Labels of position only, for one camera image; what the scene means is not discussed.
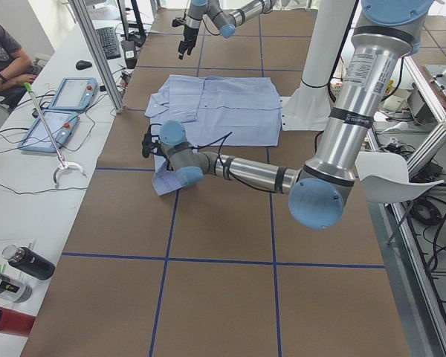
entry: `keyboard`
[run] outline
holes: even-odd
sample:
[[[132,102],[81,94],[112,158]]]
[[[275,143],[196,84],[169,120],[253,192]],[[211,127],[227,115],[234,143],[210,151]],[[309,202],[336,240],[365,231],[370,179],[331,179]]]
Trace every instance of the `keyboard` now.
[[[99,37],[99,42],[103,47],[104,54],[106,55],[106,59],[119,58],[119,41],[117,40],[114,28],[98,28],[96,29],[96,32],[97,37]]]

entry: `wristwatch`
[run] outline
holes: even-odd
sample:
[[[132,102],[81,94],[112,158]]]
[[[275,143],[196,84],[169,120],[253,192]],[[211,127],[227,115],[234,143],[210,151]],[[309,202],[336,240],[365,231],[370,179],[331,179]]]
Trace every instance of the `wristwatch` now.
[[[2,83],[7,82],[7,78],[5,78],[4,75],[1,74],[1,73],[0,73],[0,79],[1,79],[1,82],[2,82]]]

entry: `shirt sleeve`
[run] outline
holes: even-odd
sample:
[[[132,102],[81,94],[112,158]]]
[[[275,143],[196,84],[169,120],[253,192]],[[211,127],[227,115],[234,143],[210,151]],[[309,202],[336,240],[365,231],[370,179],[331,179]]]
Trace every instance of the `shirt sleeve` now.
[[[0,44],[8,54],[22,49],[22,46],[0,25]]]

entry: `reacher grabber tool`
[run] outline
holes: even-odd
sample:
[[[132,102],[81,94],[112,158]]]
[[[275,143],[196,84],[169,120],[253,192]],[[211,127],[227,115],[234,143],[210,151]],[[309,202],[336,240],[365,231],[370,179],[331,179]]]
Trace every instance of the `reacher grabber tool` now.
[[[27,89],[28,94],[30,95],[31,100],[33,101],[33,104],[35,106],[36,112],[38,112],[38,117],[41,120],[47,134],[48,137],[50,138],[51,143],[53,144],[54,150],[56,151],[56,154],[58,156],[58,160],[59,160],[59,166],[56,170],[54,170],[54,174],[53,174],[53,181],[54,181],[54,187],[58,188],[59,184],[58,184],[58,172],[61,170],[67,170],[67,169],[77,169],[79,170],[85,177],[86,174],[84,173],[83,167],[81,165],[79,165],[77,162],[72,162],[72,161],[66,161],[65,157],[63,156],[63,154],[61,153],[61,151],[59,150],[58,147],[58,143],[56,142],[56,139],[53,136],[53,133],[51,132],[50,127],[48,126],[48,124],[46,123],[45,120],[45,116],[43,115],[43,112],[41,110],[41,108],[39,107],[39,103],[36,100],[36,96],[33,92],[33,90],[31,89],[31,85],[30,83],[25,83],[25,88]]]

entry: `black water bottle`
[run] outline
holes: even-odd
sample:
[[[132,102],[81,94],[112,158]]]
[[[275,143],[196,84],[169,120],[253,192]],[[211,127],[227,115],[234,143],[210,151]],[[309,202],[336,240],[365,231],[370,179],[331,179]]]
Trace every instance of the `black water bottle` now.
[[[50,278],[54,273],[54,264],[26,247],[9,245],[1,253],[10,266],[40,280]]]

